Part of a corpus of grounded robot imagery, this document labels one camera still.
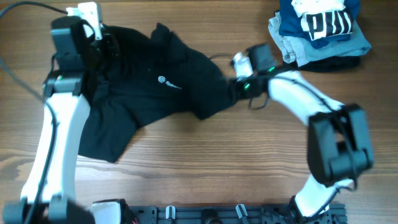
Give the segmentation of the black polo shirt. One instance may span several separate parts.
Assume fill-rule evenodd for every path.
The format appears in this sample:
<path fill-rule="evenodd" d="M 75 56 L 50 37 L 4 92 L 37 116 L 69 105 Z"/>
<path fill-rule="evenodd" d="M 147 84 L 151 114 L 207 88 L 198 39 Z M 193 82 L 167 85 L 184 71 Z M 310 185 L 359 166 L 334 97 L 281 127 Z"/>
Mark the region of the black polo shirt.
<path fill-rule="evenodd" d="M 114 163 L 136 131 L 174 113 L 207 119 L 236 97 L 219 67 L 163 24 L 150 36 L 111 26 L 120 55 L 107 58 L 91 78 L 78 153 Z"/>

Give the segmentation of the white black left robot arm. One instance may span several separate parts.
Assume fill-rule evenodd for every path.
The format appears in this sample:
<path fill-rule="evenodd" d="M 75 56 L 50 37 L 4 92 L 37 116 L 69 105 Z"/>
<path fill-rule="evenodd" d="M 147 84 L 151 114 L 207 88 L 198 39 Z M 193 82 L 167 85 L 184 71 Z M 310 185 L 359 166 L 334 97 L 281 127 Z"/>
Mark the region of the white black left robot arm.
<path fill-rule="evenodd" d="M 34 165 L 21 199 L 4 206 L 5 223 L 124 223 L 129 209 L 120 199 L 82 207 L 75 201 L 75 168 L 90 105 L 83 92 L 88 72 L 100 63 L 101 18 L 81 14 L 51 23 L 58 70 L 51 69 L 43 93 L 44 123 Z"/>

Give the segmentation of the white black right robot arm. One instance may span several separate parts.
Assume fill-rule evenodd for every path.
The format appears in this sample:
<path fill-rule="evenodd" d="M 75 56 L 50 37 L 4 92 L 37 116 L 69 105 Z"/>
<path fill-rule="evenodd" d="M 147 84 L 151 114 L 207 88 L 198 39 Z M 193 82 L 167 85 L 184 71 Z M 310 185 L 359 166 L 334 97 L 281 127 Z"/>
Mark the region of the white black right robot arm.
<path fill-rule="evenodd" d="M 267 44 L 255 45 L 231 60 L 229 84 L 237 100 L 262 94 L 285 106 L 307 128 L 310 175 L 285 209 L 262 209 L 264 218 L 286 223 L 339 223 L 332 200 L 354 192 L 358 178 L 374 165 L 366 113 L 359 105 L 336 101 L 304 79 L 299 70 L 277 65 Z"/>

